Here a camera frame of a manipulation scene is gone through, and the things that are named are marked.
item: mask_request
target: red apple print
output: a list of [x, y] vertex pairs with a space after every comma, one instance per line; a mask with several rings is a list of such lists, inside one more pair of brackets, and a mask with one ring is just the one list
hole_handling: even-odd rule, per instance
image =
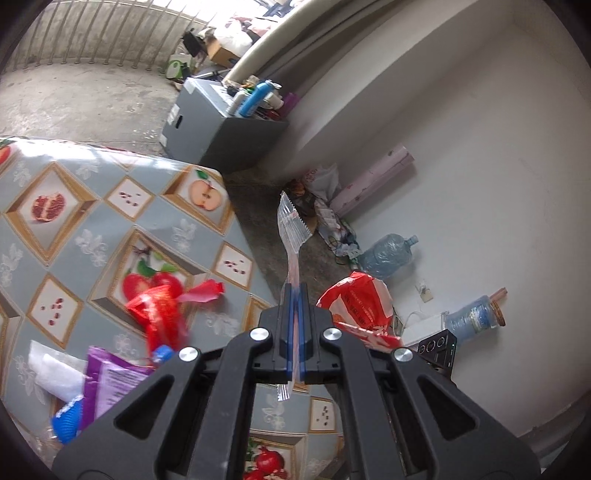
[[183, 293], [183, 284], [170, 272], [158, 272], [154, 274], [151, 283], [153, 287], [170, 285], [170, 294], [174, 299]]
[[127, 300], [133, 300], [142, 292], [150, 288], [148, 279], [138, 273], [130, 273], [123, 279], [121, 289]]

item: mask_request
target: spray can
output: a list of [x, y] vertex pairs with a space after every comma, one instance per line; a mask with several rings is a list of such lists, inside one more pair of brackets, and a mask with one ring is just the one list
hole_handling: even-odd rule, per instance
[[226, 110], [226, 113], [228, 115], [236, 114], [236, 111], [242, 105], [242, 102], [244, 102], [244, 100], [246, 100], [246, 98], [248, 96], [249, 96], [249, 93], [246, 90], [242, 90], [242, 89], [239, 90], [238, 93], [236, 95], [234, 95], [234, 101], [228, 107], [228, 110]]
[[255, 112], [256, 107], [259, 106], [259, 103], [261, 103], [269, 92], [272, 92], [274, 89], [275, 84], [270, 80], [267, 80], [264, 83], [259, 83], [255, 87], [250, 98], [247, 98], [238, 109], [238, 114], [242, 116], [251, 116]]

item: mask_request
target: blue plastic object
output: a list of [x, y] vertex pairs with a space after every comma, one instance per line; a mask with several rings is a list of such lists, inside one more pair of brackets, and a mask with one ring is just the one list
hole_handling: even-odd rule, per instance
[[498, 326], [497, 313], [486, 295], [455, 313], [443, 314], [443, 327], [456, 336], [458, 345], [484, 330]]
[[170, 360], [174, 355], [174, 350], [168, 345], [160, 345], [152, 352], [152, 362], [156, 365], [163, 364], [166, 360]]
[[238, 109], [238, 114], [242, 116], [251, 116], [255, 112], [259, 103], [261, 103], [267, 94], [272, 92], [274, 88], [275, 85], [273, 85], [273, 82], [270, 80], [259, 83], [251, 93], [250, 97], [244, 100], [244, 103]]
[[57, 439], [64, 445], [76, 438], [82, 419], [82, 395], [78, 395], [51, 419]]
[[410, 247], [417, 242], [416, 235], [405, 240], [400, 235], [390, 233], [357, 257], [359, 268], [373, 278], [386, 280], [413, 259]]

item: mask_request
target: apple print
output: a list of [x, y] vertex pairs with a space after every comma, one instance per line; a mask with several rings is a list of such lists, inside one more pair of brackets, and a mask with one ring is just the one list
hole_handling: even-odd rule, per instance
[[170, 285], [170, 294], [174, 299], [181, 295], [184, 291], [180, 280], [170, 272], [158, 272], [154, 274], [150, 283], [153, 287], [159, 287], [160, 285]]
[[160, 285], [170, 285], [170, 293], [173, 298], [183, 293], [183, 284], [173, 275], [178, 270], [175, 265], [165, 262], [159, 271], [150, 266], [151, 259], [164, 260], [159, 252], [153, 251], [150, 247], [144, 249], [134, 247], [134, 254], [137, 256], [137, 262], [127, 271], [121, 284], [123, 295], [128, 301], [133, 300], [149, 288]]
[[130, 273], [125, 276], [121, 289], [123, 289], [123, 295], [127, 300], [136, 298], [140, 293], [145, 292], [150, 288], [148, 279], [138, 273]]
[[222, 194], [212, 187], [207, 173], [203, 170], [195, 172], [201, 180], [195, 180], [189, 185], [189, 198], [198, 207], [211, 212], [222, 204]]

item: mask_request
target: blue water jug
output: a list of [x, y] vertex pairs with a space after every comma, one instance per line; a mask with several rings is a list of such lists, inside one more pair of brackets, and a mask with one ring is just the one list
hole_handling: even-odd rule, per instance
[[358, 256], [359, 268], [374, 278], [386, 280], [413, 259], [410, 247], [417, 242], [416, 235], [405, 240], [400, 235], [390, 233]]

